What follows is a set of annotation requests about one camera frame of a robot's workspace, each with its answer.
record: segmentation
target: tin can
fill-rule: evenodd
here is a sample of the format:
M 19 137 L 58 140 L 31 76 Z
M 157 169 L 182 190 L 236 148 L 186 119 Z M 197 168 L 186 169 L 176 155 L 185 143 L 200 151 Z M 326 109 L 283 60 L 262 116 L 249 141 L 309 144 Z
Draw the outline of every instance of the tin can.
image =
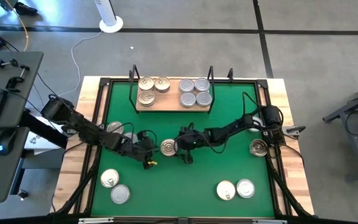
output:
M 253 156 L 265 156 L 267 154 L 267 144 L 261 139 L 255 139 L 249 145 L 249 153 Z
M 137 84 L 141 90 L 153 90 L 154 80 L 150 77 L 142 77 Z
M 154 101 L 155 94 L 150 90 L 142 91 L 142 93 L 139 94 L 139 102 L 143 106 L 151 106 L 154 104 Z
M 124 134 L 125 137 L 129 137 L 132 140 L 132 143 L 137 143 L 138 139 L 137 139 L 137 135 L 134 133 L 125 133 Z
M 196 96 L 197 105 L 207 107 L 212 103 L 212 96 L 207 92 L 199 92 Z
M 255 186 L 250 180 L 242 179 L 237 183 L 237 193 L 243 198 L 251 198 L 255 193 Z
M 122 204 L 129 200 L 131 192 L 129 188 L 124 184 L 119 184 L 111 190 L 111 200 L 116 204 Z
M 179 90 L 182 93 L 191 93 L 194 90 L 194 82 L 187 78 L 180 80 Z
M 114 187 L 119 180 L 118 172 L 115 169 L 108 169 L 102 173 L 100 177 L 100 182 L 102 183 L 103 187 Z
M 109 123 L 109 126 L 107 126 L 106 131 L 109 133 L 113 132 L 113 133 L 123 134 L 124 127 L 121 122 L 114 121 L 112 123 Z
M 222 180 L 216 187 L 218 196 L 223 200 L 231 200 L 236 194 L 235 186 L 228 180 Z
M 170 82 L 167 77 L 159 77 L 154 82 L 155 89 L 160 93 L 166 93 L 169 90 Z
M 196 96 L 192 93 L 184 93 L 180 96 L 180 104 L 185 108 L 192 108 L 196 104 Z
M 197 79 L 195 82 L 195 88 L 196 91 L 201 92 L 201 91 L 209 91 L 209 81 L 205 78 L 199 78 Z
M 161 142 L 161 152 L 166 156 L 173 156 L 178 150 L 178 145 L 175 144 L 175 140 L 166 139 Z
M 263 121 L 260 118 L 258 118 L 257 116 L 253 116 L 252 119 L 254 120 L 255 125 L 263 125 Z M 248 129 L 248 131 L 255 133 L 255 132 L 258 132 L 259 130 L 256 128 L 250 128 L 250 129 Z

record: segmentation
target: yellow cable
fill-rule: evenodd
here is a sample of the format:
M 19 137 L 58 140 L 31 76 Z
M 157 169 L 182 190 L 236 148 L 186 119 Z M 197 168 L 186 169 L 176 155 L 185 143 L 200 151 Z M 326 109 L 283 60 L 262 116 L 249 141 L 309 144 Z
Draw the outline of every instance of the yellow cable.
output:
M 23 51 L 25 52 L 25 50 L 27 50 L 27 46 L 28 46 L 28 44 L 29 44 L 29 33 L 27 33 L 27 29 L 25 28 L 24 23 L 23 23 L 22 19 L 20 18 L 20 16 L 18 15 L 18 13 L 14 10 L 14 8 L 11 6 L 11 4 L 10 4 L 7 0 L 5 0 L 5 2 L 6 2 L 6 3 L 8 4 L 8 6 L 12 9 L 12 11 L 15 12 L 17 18 L 19 19 L 19 21 L 20 21 L 20 23 L 22 24 L 22 27 L 23 27 L 23 29 L 24 29 L 24 32 L 25 32 L 25 46 L 24 46 L 24 50 L 23 50 Z

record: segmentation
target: white base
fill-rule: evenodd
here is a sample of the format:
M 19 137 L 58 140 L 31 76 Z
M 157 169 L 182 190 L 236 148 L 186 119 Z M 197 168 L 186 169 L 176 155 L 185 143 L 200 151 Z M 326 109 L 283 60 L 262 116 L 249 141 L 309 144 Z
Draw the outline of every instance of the white base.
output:
M 124 25 L 124 21 L 119 16 L 116 16 L 117 23 L 114 26 L 107 26 L 103 20 L 99 23 L 99 28 L 106 33 L 113 33 L 121 30 L 122 26 Z

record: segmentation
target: computer mouse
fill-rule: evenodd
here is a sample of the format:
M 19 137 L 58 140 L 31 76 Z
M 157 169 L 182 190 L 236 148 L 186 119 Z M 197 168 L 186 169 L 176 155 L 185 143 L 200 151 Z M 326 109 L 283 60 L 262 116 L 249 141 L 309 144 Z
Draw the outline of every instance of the computer mouse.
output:
M 6 156 L 13 150 L 16 128 L 6 129 L 0 135 L 0 156 Z

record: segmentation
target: wooden tray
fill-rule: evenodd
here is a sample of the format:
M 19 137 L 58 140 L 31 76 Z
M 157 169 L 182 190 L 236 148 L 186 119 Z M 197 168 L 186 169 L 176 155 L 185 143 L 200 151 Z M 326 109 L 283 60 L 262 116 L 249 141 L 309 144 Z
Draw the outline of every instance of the wooden tray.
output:
M 194 105 L 192 108 L 184 108 L 180 104 L 180 96 L 181 91 L 179 90 L 179 83 L 181 78 L 171 78 L 170 81 L 170 89 L 166 93 L 160 93 L 155 88 L 153 92 L 155 93 L 155 101 L 152 106 L 143 106 L 138 98 L 139 94 L 142 90 L 138 87 L 137 88 L 137 96 L 136 96 L 136 109 L 138 111 L 201 111 L 205 112 L 209 110 L 209 106 L 202 108 L 197 104 Z

